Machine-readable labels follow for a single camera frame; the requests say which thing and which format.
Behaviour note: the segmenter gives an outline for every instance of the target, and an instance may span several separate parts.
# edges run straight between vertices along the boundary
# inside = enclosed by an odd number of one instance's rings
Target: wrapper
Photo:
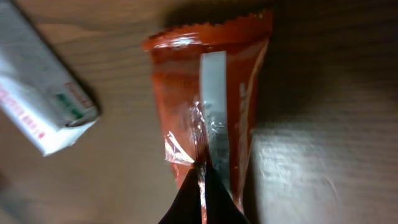
[[[166,159],[178,186],[192,166],[211,164],[241,211],[257,74],[271,30],[272,14],[264,10],[222,24],[168,29],[143,44],[152,56]]]

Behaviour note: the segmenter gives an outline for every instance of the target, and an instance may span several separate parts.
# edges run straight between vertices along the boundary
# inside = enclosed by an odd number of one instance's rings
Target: red plastic packet
[[[166,159],[178,186],[194,162],[211,163],[241,211],[257,74],[271,30],[272,14],[262,11],[165,30],[143,45],[152,56]]]

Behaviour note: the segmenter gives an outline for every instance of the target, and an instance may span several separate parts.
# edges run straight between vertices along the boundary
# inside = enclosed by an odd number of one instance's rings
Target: wood grain
[[[46,158],[0,115],[1,223],[160,220],[176,190],[140,43],[187,2],[18,0],[103,115]],[[398,222],[397,30],[394,1],[276,2],[245,198],[253,223]]]

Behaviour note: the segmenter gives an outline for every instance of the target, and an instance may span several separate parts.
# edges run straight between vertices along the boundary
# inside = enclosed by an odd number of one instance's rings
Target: packet's top seal
[[[193,24],[179,28],[169,28],[144,41],[144,50],[162,47],[180,47],[190,44],[220,45],[248,42],[270,35],[272,13],[263,10],[238,16],[222,24]]]

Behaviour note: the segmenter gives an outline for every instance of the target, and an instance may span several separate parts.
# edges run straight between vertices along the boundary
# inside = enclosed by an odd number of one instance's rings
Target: wooden surface
[[[43,158],[0,115],[0,223],[157,223],[176,190],[139,45],[185,3],[19,3],[103,116],[73,147]],[[275,11],[247,215],[266,224],[397,223],[397,3],[281,0]]]

